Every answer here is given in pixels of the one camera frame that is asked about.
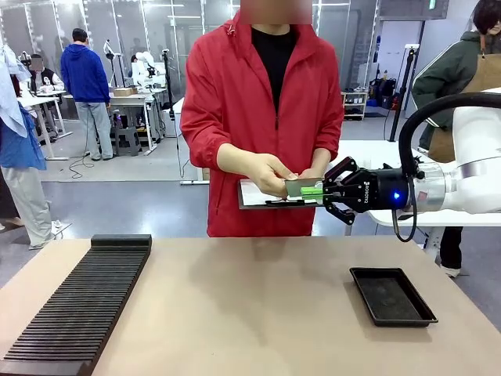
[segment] black shirt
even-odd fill
[[[252,28],[252,44],[259,56],[272,86],[275,110],[279,111],[280,93],[282,92],[283,77],[289,63],[290,56],[296,45],[296,35],[292,28],[284,35],[271,35]]]

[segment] red jacket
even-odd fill
[[[332,45],[310,25],[294,25],[297,43],[287,65],[276,114],[269,77],[240,14],[199,38],[186,62],[182,134],[197,167],[211,169],[210,237],[294,237],[312,233],[315,209],[240,210],[243,176],[221,171],[223,143],[276,155],[292,172],[311,167],[313,151],[337,156],[344,110]]]

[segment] brown apron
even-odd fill
[[[501,88],[501,54],[485,55],[485,36],[480,37],[482,54],[478,56],[477,73],[462,92],[482,92]],[[456,159],[452,129],[436,128],[428,156],[434,161],[449,163]]]

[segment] black slotted rack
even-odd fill
[[[88,376],[151,251],[150,235],[96,235],[0,360],[0,376]]]

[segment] black hair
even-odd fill
[[[500,0],[480,0],[475,6],[473,22],[480,34],[486,35],[501,21],[501,1]]]
[[[88,38],[85,30],[79,29],[78,27],[76,29],[73,29],[72,36],[73,36],[73,42],[85,43],[85,41]]]

